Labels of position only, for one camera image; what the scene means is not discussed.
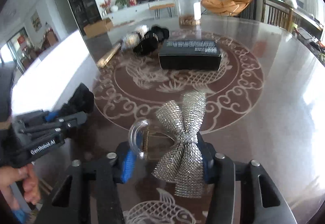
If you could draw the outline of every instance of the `silver bow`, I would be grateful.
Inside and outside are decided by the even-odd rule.
[[[163,127],[177,138],[177,146],[158,162],[153,175],[175,183],[175,195],[200,198],[203,193],[203,159],[197,146],[205,112],[205,93],[191,91],[184,95],[182,110],[175,101],[168,101],[156,116]]]

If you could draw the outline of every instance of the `green plant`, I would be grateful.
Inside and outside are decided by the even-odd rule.
[[[120,4],[122,7],[124,7],[125,5],[128,5],[128,0],[116,0],[115,1],[115,5],[117,5],[117,4]]]

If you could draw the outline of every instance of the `round table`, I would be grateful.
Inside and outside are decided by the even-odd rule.
[[[98,157],[113,151],[127,141],[136,119],[153,118],[163,102],[179,101],[185,91],[205,91],[203,139],[234,161],[259,161],[297,222],[307,223],[325,198],[324,67],[279,27],[206,15],[194,28],[180,28],[177,18],[142,24],[157,22],[170,29],[170,40],[216,40],[225,52],[219,72],[161,70],[155,55],[115,55],[95,81],[97,109],[89,117],[81,147]],[[123,31],[134,28],[124,26]],[[201,199],[177,197],[174,185],[152,176],[156,162],[137,160],[132,179],[118,185],[125,216],[145,211],[148,203],[158,205],[165,196],[173,197],[182,215],[162,212],[156,221],[204,223],[212,188],[208,186]],[[234,223],[239,220],[239,201],[236,197]]]

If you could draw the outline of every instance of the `leather chair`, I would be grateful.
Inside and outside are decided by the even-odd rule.
[[[201,5],[221,16],[235,16],[241,13],[252,0],[202,0]]]

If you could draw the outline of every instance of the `silver bolt head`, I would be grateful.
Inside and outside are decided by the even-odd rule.
[[[251,165],[257,167],[257,166],[260,166],[261,164],[256,160],[251,160]]]
[[[80,162],[80,160],[73,160],[71,165],[72,166],[79,166],[79,165],[81,165],[81,162]]]
[[[106,154],[106,158],[108,158],[108,159],[114,159],[116,157],[117,157],[117,154],[114,152]]]
[[[214,156],[218,159],[225,159],[225,155],[222,153],[216,153]]]

